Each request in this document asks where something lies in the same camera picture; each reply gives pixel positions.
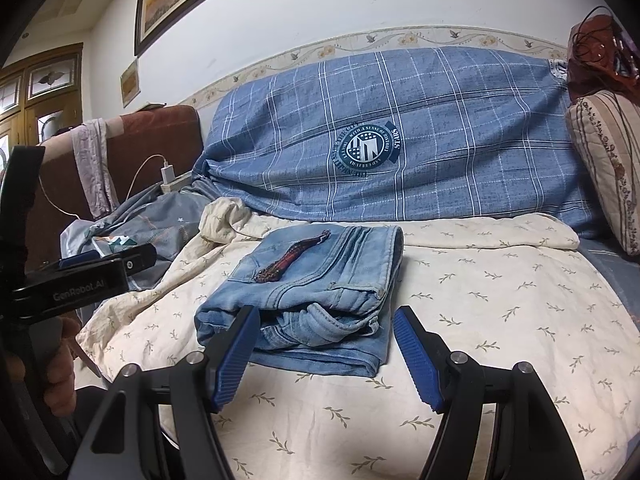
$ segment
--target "striped pillow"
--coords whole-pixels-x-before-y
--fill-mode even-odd
[[[578,99],[566,120],[613,233],[627,254],[640,254],[640,107],[601,90]]]

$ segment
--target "power strip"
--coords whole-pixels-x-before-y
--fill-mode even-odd
[[[182,175],[177,176],[171,182],[167,184],[161,184],[160,187],[162,192],[167,194],[172,191],[180,191],[184,186],[188,186],[191,183],[191,171],[187,171],[187,173],[183,173]]]

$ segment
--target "metal screw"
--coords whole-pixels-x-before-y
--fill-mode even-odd
[[[452,352],[451,360],[455,362],[455,364],[457,365],[463,365],[464,363],[469,361],[469,356],[466,355],[464,352]]]
[[[198,352],[197,350],[195,352],[191,352],[190,354],[187,354],[187,362],[190,365],[195,365],[201,362],[203,359],[204,359],[204,354],[202,352]]]
[[[131,377],[137,371],[138,371],[138,365],[135,363],[130,363],[128,365],[124,365],[120,373],[123,374],[125,377]]]
[[[531,365],[531,363],[521,361],[518,363],[518,370],[520,370],[523,374],[530,374],[533,371],[533,366]]]

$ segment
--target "white wall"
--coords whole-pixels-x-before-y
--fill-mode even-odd
[[[82,118],[91,119],[93,117],[92,103],[91,103],[91,83],[90,73],[92,66],[92,35],[91,31],[85,30],[82,32],[72,32],[69,34],[63,34],[61,36],[55,36],[47,38],[46,40],[38,43],[30,43],[25,46],[21,46],[20,43],[12,50],[6,60],[4,66],[20,61],[25,57],[39,54],[52,48],[58,48],[59,46],[70,45],[74,43],[82,43],[82,67],[81,67],[81,96],[82,96]]]
[[[91,99],[111,117],[144,102],[175,104],[282,51],[334,36],[403,25],[497,28],[566,44],[602,0],[206,0],[140,57],[141,94],[122,108],[120,74],[133,60],[136,0],[114,0],[92,35]]]

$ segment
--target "black wire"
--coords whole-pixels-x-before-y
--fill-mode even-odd
[[[582,28],[584,27],[584,24],[593,15],[593,13],[598,9],[606,9],[607,10],[607,12],[609,13],[609,16],[611,17],[611,22],[609,23],[609,25],[607,25],[607,27],[596,28],[596,29],[590,30],[589,32],[582,32]],[[584,56],[586,53],[591,51],[590,48],[588,47],[588,45],[586,45],[584,43],[584,41],[586,39],[594,39],[594,40],[600,41],[595,36],[595,33],[596,32],[605,32],[607,30],[611,32],[611,35],[615,39],[615,30],[613,28],[613,23],[614,22],[615,22],[615,19],[613,17],[613,12],[611,12],[611,9],[609,9],[609,7],[606,7],[606,6],[593,7],[593,9],[591,9],[590,12],[584,17],[584,19],[582,20],[582,22],[578,26],[578,30],[576,30],[576,32],[572,35],[572,54],[573,54],[574,59],[580,65],[582,65],[583,67],[591,70],[591,68],[589,67],[588,63],[582,59],[582,56]],[[585,47],[586,48],[586,52],[584,52],[583,54],[578,54],[578,52],[577,52],[578,46]],[[607,49],[604,48],[604,53],[607,54],[607,52],[608,52]],[[600,60],[604,60],[604,62],[607,63],[607,64],[609,63],[608,56],[605,57],[604,59],[602,58],[602,56],[600,56]],[[636,208],[636,205],[637,205],[637,201],[636,201],[636,173],[635,173],[635,164],[634,164],[634,145],[633,145],[633,142],[632,142],[631,133],[629,132],[628,128],[626,127],[626,122],[627,122],[626,121],[626,115],[622,111],[622,106],[620,105],[620,102],[618,101],[618,96],[617,96],[616,92],[613,91],[610,88],[610,85],[608,85],[606,83],[606,81],[604,81],[603,78],[601,78],[600,74],[598,74],[597,72],[593,72],[593,75],[596,76],[596,78],[600,81],[600,83],[602,84],[604,89],[608,90],[613,95],[613,100],[616,103],[616,107],[618,109],[618,113],[620,114],[620,119],[622,120],[622,126],[625,129],[625,135],[626,135],[626,141],[628,143],[627,147],[628,147],[629,159],[630,159],[630,165],[631,165],[631,208],[633,209],[633,208]]]

